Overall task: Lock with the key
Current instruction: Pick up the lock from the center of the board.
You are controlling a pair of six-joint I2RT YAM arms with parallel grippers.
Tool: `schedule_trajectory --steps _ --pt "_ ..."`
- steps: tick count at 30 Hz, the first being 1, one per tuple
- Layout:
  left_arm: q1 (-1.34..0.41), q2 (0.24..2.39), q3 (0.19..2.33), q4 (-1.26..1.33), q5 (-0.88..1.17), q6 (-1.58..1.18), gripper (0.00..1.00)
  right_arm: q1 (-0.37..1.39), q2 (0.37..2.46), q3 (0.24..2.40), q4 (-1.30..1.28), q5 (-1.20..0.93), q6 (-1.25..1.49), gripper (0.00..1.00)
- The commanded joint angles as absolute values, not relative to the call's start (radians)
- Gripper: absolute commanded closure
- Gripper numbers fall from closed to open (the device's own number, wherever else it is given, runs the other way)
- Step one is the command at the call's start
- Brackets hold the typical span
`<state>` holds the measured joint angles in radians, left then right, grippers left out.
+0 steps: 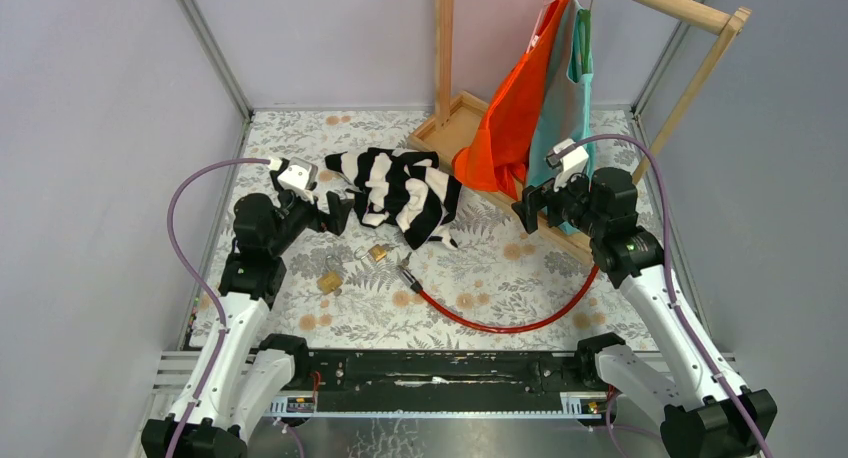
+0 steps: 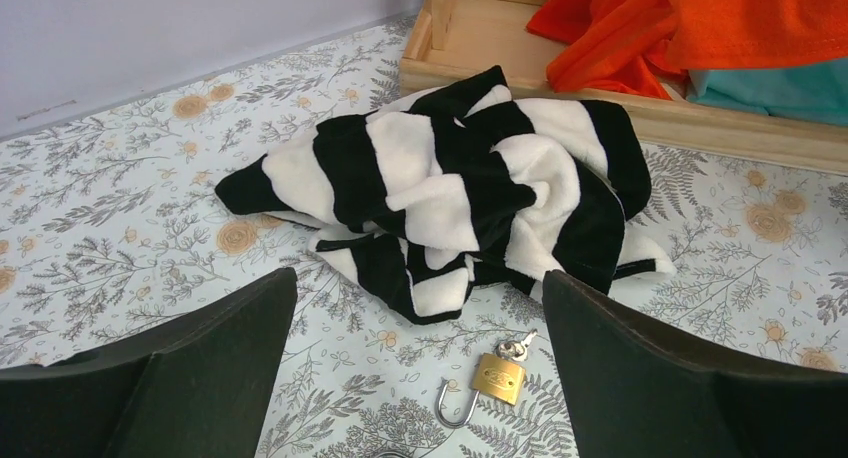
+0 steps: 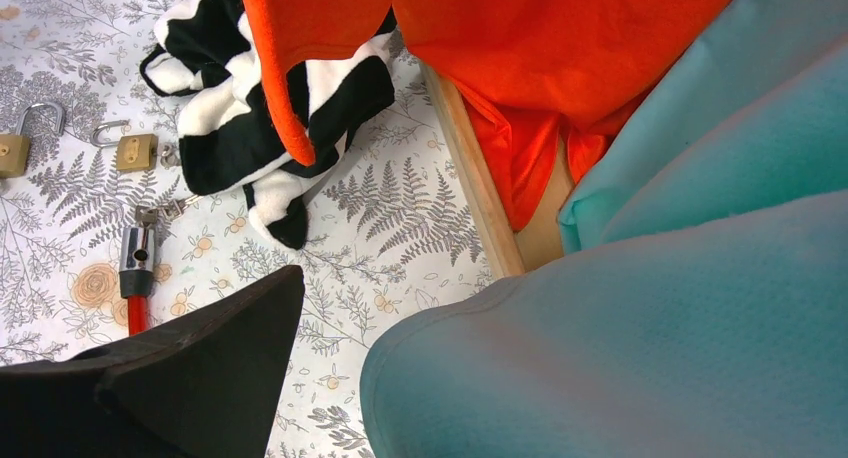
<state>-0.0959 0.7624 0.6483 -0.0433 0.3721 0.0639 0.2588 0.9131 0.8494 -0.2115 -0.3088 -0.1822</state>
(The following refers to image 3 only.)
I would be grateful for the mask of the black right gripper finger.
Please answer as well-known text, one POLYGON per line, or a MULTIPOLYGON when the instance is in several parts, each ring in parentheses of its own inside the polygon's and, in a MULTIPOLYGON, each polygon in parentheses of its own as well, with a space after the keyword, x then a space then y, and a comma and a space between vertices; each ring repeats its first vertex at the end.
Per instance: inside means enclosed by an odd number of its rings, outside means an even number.
POLYGON ((5 457, 261 457, 305 293, 285 266, 59 362, 1 370, 5 457))

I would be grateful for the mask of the red cable lock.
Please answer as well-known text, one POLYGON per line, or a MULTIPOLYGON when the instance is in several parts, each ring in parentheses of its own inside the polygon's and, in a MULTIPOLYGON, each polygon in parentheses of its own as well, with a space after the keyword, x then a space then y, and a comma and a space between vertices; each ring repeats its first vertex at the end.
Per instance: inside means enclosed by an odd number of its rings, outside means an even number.
POLYGON ((127 227, 120 251, 120 296, 127 305, 128 333, 133 336, 148 329, 148 301, 155 283, 155 230, 143 223, 127 227))

